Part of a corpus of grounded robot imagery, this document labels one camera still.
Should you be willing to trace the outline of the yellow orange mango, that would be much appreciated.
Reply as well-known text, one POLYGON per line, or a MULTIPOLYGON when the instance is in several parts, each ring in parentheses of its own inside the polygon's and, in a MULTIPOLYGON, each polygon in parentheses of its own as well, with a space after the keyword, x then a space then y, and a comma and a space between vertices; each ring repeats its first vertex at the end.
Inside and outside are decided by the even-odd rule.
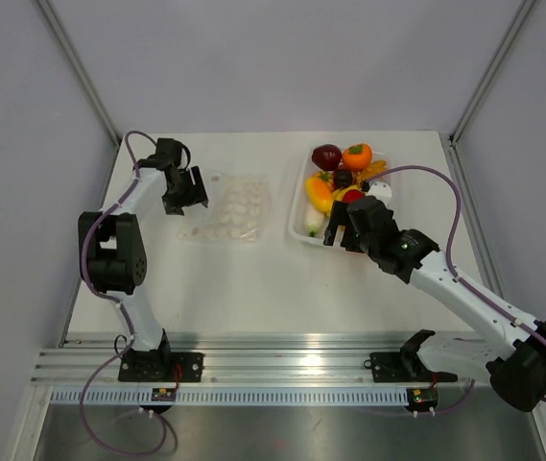
POLYGON ((311 177, 305 181, 305 190, 313 207, 324 214, 329 214, 334 204, 332 191, 327 182, 311 177))

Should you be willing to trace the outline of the dark purple fig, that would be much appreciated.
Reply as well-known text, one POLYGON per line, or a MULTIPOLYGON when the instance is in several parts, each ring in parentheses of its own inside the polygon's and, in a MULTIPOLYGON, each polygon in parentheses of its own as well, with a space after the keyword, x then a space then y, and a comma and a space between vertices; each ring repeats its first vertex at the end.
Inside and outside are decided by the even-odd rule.
POLYGON ((347 168, 338 168, 333 172, 333 183, 336 189, 345 189, 354 184, 353 172, 347 168))

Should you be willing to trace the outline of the clear polka dot zip bag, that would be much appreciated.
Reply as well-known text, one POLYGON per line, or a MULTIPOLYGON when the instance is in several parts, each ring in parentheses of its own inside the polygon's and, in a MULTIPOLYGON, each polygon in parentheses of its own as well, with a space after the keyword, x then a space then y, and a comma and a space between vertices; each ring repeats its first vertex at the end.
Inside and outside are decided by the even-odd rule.
POLYGON ((202 178, 208 205, 186 210, 177 238, 215 244, 259 241, 272 211, 267 178, 207 170, 202 178))

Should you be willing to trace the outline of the orange persimmon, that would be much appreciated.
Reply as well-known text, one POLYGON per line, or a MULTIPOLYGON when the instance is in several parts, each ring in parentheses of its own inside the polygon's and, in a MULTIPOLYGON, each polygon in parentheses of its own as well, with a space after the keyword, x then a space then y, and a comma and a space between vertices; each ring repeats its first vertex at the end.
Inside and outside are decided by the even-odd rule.
POLYGON ((346 168, 352 171, 362 171, 372 162, 373 152, 366 143, 358 143, 347 147, 342 153, 342 161, 346 168))

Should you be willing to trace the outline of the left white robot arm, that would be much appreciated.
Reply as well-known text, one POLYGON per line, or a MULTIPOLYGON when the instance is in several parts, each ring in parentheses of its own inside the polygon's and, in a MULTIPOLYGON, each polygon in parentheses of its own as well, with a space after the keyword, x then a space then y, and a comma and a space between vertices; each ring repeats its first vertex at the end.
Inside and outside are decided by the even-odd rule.
POLYGON ((127 330, 125 346, 116 350, 119 381, 197 383, 203 354, 172 350, 145 293, 148 259, 140 222, 152 206, 181 216, 190 206, 207 206, 209 199, 185 144, 160 137, 153 145, 152 155, 132 161, 131 182, 114 203, 80 215, 80 272, 95 297, 113 304, 127 330))

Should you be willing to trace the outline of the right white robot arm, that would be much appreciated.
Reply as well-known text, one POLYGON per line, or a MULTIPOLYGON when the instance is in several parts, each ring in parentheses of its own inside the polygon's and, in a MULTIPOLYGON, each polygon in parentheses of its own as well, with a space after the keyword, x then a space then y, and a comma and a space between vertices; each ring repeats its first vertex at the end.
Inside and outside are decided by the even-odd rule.
POLYGON ((400 229, 391 209, 372 196, 332 206, 324 238, 344 227, 353 246, 379 269, 428 294, 478 332, 487 347, 438 342, 416 333, 401 349, 401 369, 412 380, 447 373, 487 382, 511 407, 530 412, 546 401, 546 320, 507 303, 464 277, 439 245, 419 230, 400 229))

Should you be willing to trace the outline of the white radish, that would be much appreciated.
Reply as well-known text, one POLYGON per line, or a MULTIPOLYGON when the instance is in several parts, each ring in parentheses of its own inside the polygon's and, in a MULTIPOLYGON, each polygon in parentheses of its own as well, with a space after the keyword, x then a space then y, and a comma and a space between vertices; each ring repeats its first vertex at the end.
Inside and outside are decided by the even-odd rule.
POLYGON ((316 237, 320 232, 325 219, 325 214, 317 210, 312 204, 305 208, 303 228, 309 237, 316 237))

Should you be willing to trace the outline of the yellow banana bunch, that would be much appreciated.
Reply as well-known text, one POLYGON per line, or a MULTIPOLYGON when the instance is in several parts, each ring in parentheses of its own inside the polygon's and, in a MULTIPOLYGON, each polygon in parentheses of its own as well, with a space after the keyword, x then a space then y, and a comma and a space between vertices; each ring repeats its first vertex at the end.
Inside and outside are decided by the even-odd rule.
POLYGON ((368 190, 367 180, 377 174, 383 173, 387 170, 387 163, 384 160, 376 160, 371 163, 367 168, 362 171, 352 171, 354 175, 354 184, 345 189, 334 189, 332 192, 333 199, 335 201, 341 201, 345 192, 349 189, 358 189, 365 193, 368 190))

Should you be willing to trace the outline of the dark red apple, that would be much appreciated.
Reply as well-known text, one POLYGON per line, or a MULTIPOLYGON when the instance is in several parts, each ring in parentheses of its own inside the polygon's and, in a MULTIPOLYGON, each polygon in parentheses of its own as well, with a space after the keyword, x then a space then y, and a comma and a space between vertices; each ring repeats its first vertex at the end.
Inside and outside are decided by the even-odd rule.
POLYGON ((322 171, 334 171, 343 158, 343 152, 333 144, 316 147, 311 155, 311 161, 322 171))

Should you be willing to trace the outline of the white perforated plastic basket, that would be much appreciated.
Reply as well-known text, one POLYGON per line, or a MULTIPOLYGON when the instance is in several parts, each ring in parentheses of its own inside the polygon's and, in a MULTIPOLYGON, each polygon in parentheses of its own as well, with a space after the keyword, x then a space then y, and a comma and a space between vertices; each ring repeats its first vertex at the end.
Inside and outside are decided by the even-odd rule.
MULTIPOLYGON (((393 167, 392 160, 388 156, 386 156, 383 153, 374 151, 373 161, 376 161, 376 160, 384 160, 387 163, 387 169, 390 169, 393 167)), ((333 246, 329 247, 329 246, 323 245, 322 243, 323 234, 324 234, 325 228, 328 225, 328 219, 329 219, 327 216, 325 216, 323 226, 316 237, 309 237, 305 234, 305 231, 303 228, 304 213, 305 213, 306 206, 308 204, 311 204, 305 190, 305 181, 311 176, 313 176, 313 174, 315 174, 317 171, 320 171, 320 168, 318 168, 311 161, 311 152, 303 156, 303 159, 301 161, 301 167, 298 171, 299 173, 297 177, 296 190, 295 190, 294 199, 293 199, 293 203, 292 203, 291 211, 290 211, 290 217, 288 221, 289 234, 294 239, 300 241, 301 243, 315 245, 316 247, 323 247, 327 250, 345 251, 345 249, 341 247, 341 241, 344 234, 344 226, 339 227, 333 246)), ((389 177, 380 178, 375 181, 386 182, 392 188, 393 181, 389 177)))

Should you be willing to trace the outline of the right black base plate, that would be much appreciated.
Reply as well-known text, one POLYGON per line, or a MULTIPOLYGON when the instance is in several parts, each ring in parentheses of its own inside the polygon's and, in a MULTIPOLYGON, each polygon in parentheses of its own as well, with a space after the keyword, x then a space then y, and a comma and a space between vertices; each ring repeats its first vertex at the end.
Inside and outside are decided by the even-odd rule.
POLYGON ((400 352, 372 352, 363 361, 374 383, 454 383, 454 374, 429 371, 418 359, 404 359, 400 352))

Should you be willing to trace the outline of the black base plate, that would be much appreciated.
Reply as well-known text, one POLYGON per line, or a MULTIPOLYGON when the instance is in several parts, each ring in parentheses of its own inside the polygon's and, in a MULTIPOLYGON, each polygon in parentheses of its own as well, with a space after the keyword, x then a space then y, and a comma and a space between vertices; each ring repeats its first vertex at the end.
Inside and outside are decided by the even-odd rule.
POLYGON ((202 380, 204 355, 199 352, 128 351, 121 359, 118 381, 127 383, 196 383, 202 380))
POLYGON ((374 383, 454 383, 454 374, 429 371, 418 359, 404 359, 400 352, 372 352, 363 361, 374 383))

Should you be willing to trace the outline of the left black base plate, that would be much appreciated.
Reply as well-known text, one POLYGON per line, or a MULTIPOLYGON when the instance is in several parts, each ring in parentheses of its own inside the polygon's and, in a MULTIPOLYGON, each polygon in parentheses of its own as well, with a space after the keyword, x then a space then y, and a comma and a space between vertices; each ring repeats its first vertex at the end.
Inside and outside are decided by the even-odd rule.
POLYGON ((121 359, 118 381, 127 383, 196 383, 202 380, 204 355, 199 352, 128 351, 121 359))

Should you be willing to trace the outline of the aluminium rail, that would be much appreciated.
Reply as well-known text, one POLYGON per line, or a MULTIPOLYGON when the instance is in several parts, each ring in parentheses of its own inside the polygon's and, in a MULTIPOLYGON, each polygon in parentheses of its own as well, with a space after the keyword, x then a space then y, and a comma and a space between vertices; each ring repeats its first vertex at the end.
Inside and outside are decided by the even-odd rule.
MULTIPOLYGON (((371 387, 364 362, 392 352, 412 336, 400 333, 283 333, 206 335, 172 333, 173 352, 204 355, 200 387, 371 387)), ((77 385, 114 356, 113 333, 70 334, 42 350, 31 382, 77 385)))

